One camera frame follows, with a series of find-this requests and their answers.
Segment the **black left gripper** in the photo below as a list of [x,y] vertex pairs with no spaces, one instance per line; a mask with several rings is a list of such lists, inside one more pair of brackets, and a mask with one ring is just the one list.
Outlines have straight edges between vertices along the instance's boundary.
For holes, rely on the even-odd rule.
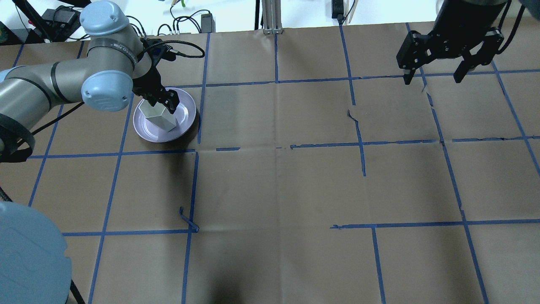
[[136,68],[141,68],[141,72],[135,71],[133,74],[133,93],[141,96],[150,106],[155,106],[157,103],[163,104],[173,115],[179,105],[178,93],[172,89],[166,89],[162,85],[157,65],[160,60],[170,62],[176,60],[175,50],[168,44],[161,44],[146,50],[146,48],[163,41],[158,38],[141,37],[140,41],[143,51],[138,55],[139,61]]

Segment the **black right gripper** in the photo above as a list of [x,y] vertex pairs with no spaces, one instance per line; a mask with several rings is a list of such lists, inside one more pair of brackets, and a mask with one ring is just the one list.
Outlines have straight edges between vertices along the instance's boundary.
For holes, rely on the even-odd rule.
[[397,65],[403,69],[405,85],[434,60],[462,58],[453,74],[457,84],[478,65],[488,65],[504,40],[494,26],[503,8],[503,0],[444,0],[430,33],[409,31],[399,48]]

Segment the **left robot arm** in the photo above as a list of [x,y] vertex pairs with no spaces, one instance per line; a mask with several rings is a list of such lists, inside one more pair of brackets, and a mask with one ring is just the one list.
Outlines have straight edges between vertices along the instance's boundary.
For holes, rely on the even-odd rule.
[[[86,6],[79,18],[89,35],[84,58],[20,65],[1,72],[1,162],[27,161],[35,149],[31,131],[54,107],[76,103],[116,112],[132,95],[174,115],[175,90],[161,83],[156,65],[161,40],[139,37],[118,4],[103,0]],[[64,304],[73,294],[73,266],[66,241],[44,214],[1,192],[2,304]]]

